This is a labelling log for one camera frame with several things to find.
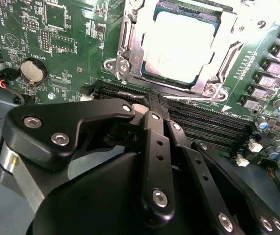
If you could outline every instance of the motherboard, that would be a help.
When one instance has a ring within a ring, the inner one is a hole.
[[[190,140],[280,170],[280,0],[0,0],[0,38],[38,104],[154,90]]]

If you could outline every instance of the green circuit board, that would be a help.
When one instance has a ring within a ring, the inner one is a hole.
[[[183,5],[180,1],[169,2]],[[124,0],[0,0],[0,37],[6,66],[18,69],[22,61],[32,57],[42,61],[49,71],[48,78],[38,86],[29,85],[22,77],[10,86],[36,97],[36,103],[41,104],[80,101],[82,85],[97,80],[121,85],[103,63],[117,55],[123,8]],[[273,106],[280,97],[280,85],[265,104],[254,110],[240,103],[248,94],[248,86],[256,84],[253,78],[262,70],[261,61],[271,56],[269,48],[280,42],[280,16],[266,22],[259,37],[244,44],[228,74],[224,83],[228,99],[188,104],[249,121],[263,115],[273,122],[266,132],[280,138],[280,113]],[[55,99],[50,100],[48,93],[54,93]],[[259,163],[262,158],[267,158],[266,153],[253,162]]]

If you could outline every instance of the white connector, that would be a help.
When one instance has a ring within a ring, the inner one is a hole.
[[[237,165],[241,167],[247,167],[249,161],[241,156],[241,154],[237,154]]]
[[[249,144],[248,144],[248,149],[253,152],[253,153],[259,153],[262,149],[263,146],[260,145],[259,143],[257,143],[255,140],[253,139],[249,139]]]

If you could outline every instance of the cpu socket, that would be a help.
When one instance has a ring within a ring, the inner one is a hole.
[[[226,76],[243,44],[237,14],[197,1],[126,0],[116,58],[104,67],[124,83],[167,98],[224,101]]]

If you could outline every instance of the red wire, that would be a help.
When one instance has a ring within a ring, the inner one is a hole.
[[[4,80],[4,79],[1,79],[1,80],[0,80],[0,87],[1,87],[1,88],[4,88],[4,89],[7,89],[7,88],[8,88],[8,86],[7,86],[7,84],[5,83],[5,80]]]

